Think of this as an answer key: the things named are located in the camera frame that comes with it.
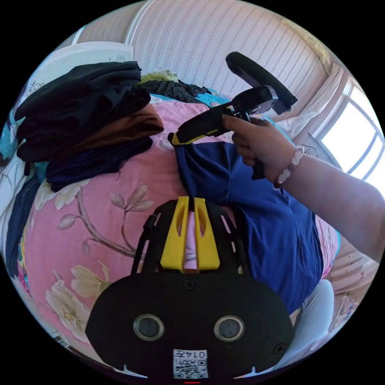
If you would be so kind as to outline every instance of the qr code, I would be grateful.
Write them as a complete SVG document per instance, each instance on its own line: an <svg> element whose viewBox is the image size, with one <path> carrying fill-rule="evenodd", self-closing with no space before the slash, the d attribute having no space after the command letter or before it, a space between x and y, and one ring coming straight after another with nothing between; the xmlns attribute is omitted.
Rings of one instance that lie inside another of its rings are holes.
<svg viewBox="0 0 385 385"><path fill-rule="evenodd" d="M206 350L174 349L174 378L208 378Z"/></svg>

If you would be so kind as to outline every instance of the floral pattern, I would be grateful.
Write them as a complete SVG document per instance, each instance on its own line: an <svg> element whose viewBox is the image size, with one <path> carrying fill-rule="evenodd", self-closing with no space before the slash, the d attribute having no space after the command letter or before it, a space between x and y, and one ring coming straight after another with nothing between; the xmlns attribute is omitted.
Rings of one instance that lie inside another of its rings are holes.
<svg viewBox="0 0 385 385"><path fill-rule="evenodd" d="M126 232L125 232L125 224L127 219L127 214L129 212L140 212L146 211L149 209L154 201L143 200L144 196L147 193L147 185L142 184L137 187L132 194L125 200L125 198L121 194L111 194L111 203L119 207L123 210L123 223L121 227L121 234L124 240L125 246L118 245L115 242L110 241L103 237L96 227L92 224L90 217L88 215L88 211L85 207L83 200L83 190L78 186L72 187L71 190L67 193L68 201L73 201L74 198L77 199L78 202L78 214L66 214L61 218L61 221L57 228L59 230L67 230L74 225L77 219L82 220L86 229L89 231L91 237L84 240L82 244L83 254L89 254L91 246L89 244L90 241L102 243L103 245L109 247L112 250L115 250L123 255L128 257L133 257L135 255L136 249L129 243Z"/></svg>
<svg viewBox="0 0 385 385"><path fill-rule="evenodd" d="M71 269L75 280L72 280L71 287L81 297L99 297L103 290L105 290L111 282L109 282L109 274L107 267L97 261L103 270L104 279L99 278L90 269L84 266L77 265Z"/></svg>
<svg viewBox="0 0 385 385"><path fill-rule="evenodd" d="M65 287L64 281L54 272L56 282L51 290L46 291L48 305L58 316L60 322L72 332L75 338L89 343L85 335L85 327L89 318L90 310L85 304Z"/></svg>
<svg viewBox="0 0 385 385"><path fill-rule="evenodd" d="M47 180L45 179L36 193L36 197L34 201L34 206L36 211L40 211L46 202L50 201L55 197L56 197L55 199L56 209L57 210L62 209L64 205L69 205L75 199L76 194L89 181L90 179L86 179L80 182L70 184L62 188L60 191L54 193L51 190L51 184L47 183Z"/></svg>

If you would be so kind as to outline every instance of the brown clothing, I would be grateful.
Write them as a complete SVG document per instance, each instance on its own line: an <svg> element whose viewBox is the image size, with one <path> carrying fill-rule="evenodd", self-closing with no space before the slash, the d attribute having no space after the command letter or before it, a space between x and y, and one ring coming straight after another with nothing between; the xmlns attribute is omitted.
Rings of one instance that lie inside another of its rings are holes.
<svg viewBox="0 0 385 385"><path fill-rule="evenodd" d="M83 150L123 143L128 140L158 134L164 130L163 122L152 104L129 116L105 125L79 144L66 149L61 155L72 155Z"/></svg>

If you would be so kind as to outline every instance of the black handle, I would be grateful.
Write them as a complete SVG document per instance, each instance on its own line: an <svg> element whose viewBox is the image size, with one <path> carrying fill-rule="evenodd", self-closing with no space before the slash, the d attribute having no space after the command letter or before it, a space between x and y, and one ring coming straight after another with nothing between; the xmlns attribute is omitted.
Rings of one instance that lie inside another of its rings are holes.
<svg viewBox="0 0 385 385"><path fill-rule="evenodd" d="M263 170L263 163L259 159L255 159L255 165L253 167L253 176L252 180L263 179L265 177L265 172Z"/></svg>

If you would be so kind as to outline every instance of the hand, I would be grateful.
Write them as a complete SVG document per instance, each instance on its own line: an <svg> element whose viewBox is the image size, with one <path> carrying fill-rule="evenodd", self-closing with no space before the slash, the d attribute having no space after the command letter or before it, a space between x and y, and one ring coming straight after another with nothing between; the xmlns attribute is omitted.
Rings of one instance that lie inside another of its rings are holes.
<svg viewBox="0 0 385 385"><path fill-rule="evenodd" d="M223 115L225 128L234 131L233 142L238 147L243 163L253 167L255 159L259 159L263 163L266 178L275 183L289 166L296 147L273 124L256 118L250 120L251 123Z"/></svg>

